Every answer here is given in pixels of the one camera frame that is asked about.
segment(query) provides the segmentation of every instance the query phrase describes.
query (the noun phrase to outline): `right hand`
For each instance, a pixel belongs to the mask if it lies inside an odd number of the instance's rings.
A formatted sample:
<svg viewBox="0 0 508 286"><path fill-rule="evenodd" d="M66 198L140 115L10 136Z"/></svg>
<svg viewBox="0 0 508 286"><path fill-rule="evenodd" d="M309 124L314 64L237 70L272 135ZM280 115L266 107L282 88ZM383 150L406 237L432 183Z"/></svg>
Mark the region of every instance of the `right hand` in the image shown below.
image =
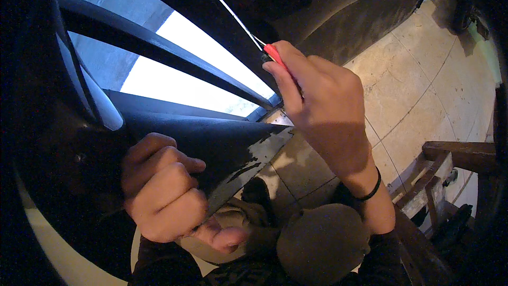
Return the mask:
<svg viewBox="0 0 508 286"><path fill-rule="evenodd" d="M287 41L273 45L290 73L276 62L263 68L274 76L288 117L308 143L343 180L373 165L360 78L319 56L306 57Z"/></svg>

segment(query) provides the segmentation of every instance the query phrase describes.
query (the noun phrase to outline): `pants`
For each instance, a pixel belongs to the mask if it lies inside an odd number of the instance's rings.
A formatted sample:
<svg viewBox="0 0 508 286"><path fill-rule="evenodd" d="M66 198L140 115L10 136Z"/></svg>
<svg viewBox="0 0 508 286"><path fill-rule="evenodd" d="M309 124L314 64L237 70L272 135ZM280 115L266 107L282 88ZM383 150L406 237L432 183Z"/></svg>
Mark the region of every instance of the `pants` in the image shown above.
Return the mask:
<svg viewBox="0 0 508 286"><path fill-rule="evenodd" d="M231 198L215 213L215 218L222 227L244 228L249 235L248 240L230 254L216 251L194 237L182 238L176 243L196 257L215 265L275 251L279 230L268 226L266 211L261 205Z"/></svg>

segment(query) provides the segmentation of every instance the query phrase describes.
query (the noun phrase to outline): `window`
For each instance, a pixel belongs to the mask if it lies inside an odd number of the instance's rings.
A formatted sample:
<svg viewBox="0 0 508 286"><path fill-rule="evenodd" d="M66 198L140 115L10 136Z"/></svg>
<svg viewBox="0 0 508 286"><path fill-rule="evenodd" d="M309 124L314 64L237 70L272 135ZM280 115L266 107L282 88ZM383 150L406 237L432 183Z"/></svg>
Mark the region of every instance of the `window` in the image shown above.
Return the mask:
<svg viewBox="0 0 508 286"><path fill-rule="evenodd" d="M155 32L247 86L265 100L275 94L229 51L161 0L85 1ZM70 36L77 53L103 89L241 117L247 117L260 108L249 100L171 66L85 35L70 33Z"/></svg>

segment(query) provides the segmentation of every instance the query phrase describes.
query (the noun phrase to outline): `concrete wall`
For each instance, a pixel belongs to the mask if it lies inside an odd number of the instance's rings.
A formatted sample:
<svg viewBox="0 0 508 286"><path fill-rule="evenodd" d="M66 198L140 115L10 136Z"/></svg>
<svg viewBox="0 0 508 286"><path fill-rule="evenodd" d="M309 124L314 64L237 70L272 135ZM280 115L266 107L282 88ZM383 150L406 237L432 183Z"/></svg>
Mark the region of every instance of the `concrete wall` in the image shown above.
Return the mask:
<svg viewBox="0 0 508 286"><path fill-rule="evenodd" d="M157 31L173 12L160 0L86 0ZM88 37L70 33L71 40L93 78L102 88L119 91L138 55Z"/></svg>

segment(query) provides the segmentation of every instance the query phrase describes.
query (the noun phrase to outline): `red screwdriver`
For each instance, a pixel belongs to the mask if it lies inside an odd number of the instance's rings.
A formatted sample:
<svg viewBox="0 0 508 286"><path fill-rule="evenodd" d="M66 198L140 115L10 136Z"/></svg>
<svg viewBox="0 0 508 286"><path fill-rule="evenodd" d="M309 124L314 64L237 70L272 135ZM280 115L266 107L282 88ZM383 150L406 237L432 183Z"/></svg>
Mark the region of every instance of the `red screwdriver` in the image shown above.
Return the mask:
<svg viewBox="0 0 508 286"><path fill-rule="evenodd" d="M289 72L288 67L284 64L283 60L280 58L279 53L277 52L277 48L274 47L271 44L266 44L263 41L259 40L255 35L253 35L254 39L259 41L261 45L263 46L263 51L266 53L273 61L277 62L278 64L282 65L286 71Z"/></svg>
<svg viewBox="0 0 508 286"><path fill-rule="evenodd" d="M275 61L278 64L282 65L282 67L286 71L288 71L289 74L291 74L291 72L289 72L288 67L284 64L283 60L280 58L280 55L277 52L277 48L275 46L273 46L271 44L264 43L263 41L259 40L255 35L253 35L253 37L257 41L259 41L259 43L261 43L261 45L263 45L263 56L262 56L263 62L268 62L270 60ZM293 78L293 81L295 82L296 87L298 88L298 92L300 92L300 95L303 98L302 88L300 87L300 85L298 85L298 82L296 81L295 77L292 74L291 74L291 77Z"/></svg>

